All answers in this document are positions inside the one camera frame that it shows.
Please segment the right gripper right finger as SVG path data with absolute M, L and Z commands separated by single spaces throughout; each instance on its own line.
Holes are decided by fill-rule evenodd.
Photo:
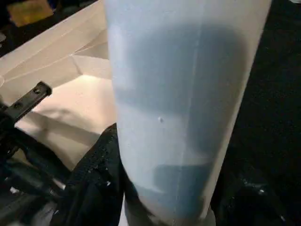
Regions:
M 211 200 L 218 226 L 299 226 L 301 205 L 247 158 L 227 154 Z

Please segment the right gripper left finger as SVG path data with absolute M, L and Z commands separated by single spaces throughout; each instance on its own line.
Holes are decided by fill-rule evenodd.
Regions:
M 52 226 L 117 226 L 123 195 L 117 125 L 105 129 L 78 162 L 52 216 Z

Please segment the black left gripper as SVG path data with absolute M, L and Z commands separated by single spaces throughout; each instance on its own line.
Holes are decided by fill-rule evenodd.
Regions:
M 70 170 L 16 123 L 52 94 L 40 81 L 12 105 L 0 104 L 0 220 L 49 222 Z

